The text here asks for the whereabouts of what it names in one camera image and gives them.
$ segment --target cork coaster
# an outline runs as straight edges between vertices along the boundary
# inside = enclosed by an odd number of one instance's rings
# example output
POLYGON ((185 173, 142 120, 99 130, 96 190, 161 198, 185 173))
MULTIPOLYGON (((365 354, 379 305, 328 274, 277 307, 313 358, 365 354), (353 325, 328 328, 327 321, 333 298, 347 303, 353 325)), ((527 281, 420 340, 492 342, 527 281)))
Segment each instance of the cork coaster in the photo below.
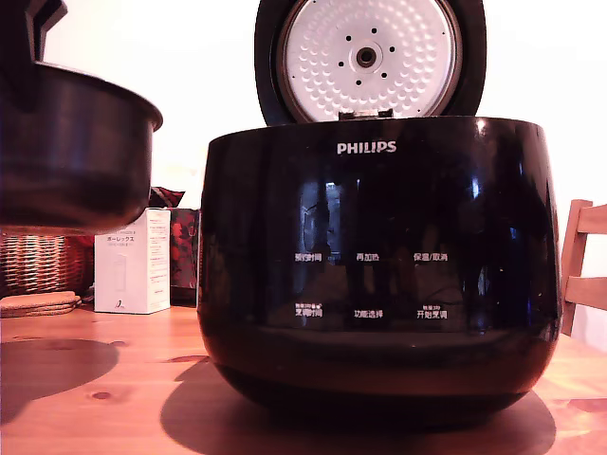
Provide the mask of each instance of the cork coaster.
POLYGON ((69 313, 80 303, 81 298, 73 292, 6 297, 0 300, 0 317, 20 318, 62 315, 69 313))

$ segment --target wooden table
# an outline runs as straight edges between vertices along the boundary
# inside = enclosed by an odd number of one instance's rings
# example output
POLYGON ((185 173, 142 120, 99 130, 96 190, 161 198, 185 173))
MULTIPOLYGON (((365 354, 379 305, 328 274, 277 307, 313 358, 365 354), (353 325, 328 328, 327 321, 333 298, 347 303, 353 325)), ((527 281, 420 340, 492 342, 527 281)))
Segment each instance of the wooden table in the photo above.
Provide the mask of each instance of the wooden table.
POLYGON ((526 398, 479 428, 275 422, 206 357, 195 310, 2 319, 2 453, 607 454, 607 355, 562 337, 526 398))

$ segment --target philips logo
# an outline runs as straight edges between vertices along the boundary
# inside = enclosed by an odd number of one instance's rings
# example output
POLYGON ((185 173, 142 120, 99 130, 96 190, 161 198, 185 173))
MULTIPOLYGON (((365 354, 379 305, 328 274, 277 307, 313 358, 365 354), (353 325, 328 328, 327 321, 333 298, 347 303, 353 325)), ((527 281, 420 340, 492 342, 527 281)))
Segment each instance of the philips logo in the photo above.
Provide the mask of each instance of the philips logo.
POLYGON ((391 140, 390 142, 381 140, 379 142, 352 142, 347 144, 338 144, 338 155, 381 154, 382 152, 393 154, 395 151, 395 140, 391 140))

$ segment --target rice cooker lid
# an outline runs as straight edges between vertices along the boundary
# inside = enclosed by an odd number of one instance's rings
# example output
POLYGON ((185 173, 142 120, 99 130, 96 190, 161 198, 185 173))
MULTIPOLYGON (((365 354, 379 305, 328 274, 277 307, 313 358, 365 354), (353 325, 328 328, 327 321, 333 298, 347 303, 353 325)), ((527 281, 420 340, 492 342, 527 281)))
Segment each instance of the rice cooker lid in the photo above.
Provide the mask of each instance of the rice cooker lid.
POLYGON ((475 115, 486 36, 480 0, 262 0, 262 111, 268 125, 475 115))

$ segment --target wooden chair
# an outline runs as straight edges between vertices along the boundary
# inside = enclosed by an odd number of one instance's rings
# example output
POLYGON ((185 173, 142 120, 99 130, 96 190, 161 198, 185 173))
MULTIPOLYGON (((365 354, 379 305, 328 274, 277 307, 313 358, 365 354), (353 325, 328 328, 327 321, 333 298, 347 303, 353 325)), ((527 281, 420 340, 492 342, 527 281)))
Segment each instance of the wooden chair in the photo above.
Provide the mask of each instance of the wooden chair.
POLYGON ((561 260, 562 332, 569 336, 577 304, 607 310, 607 278, 580 277, 588 234, 607 234, 607 205, 571 201, 561 260))

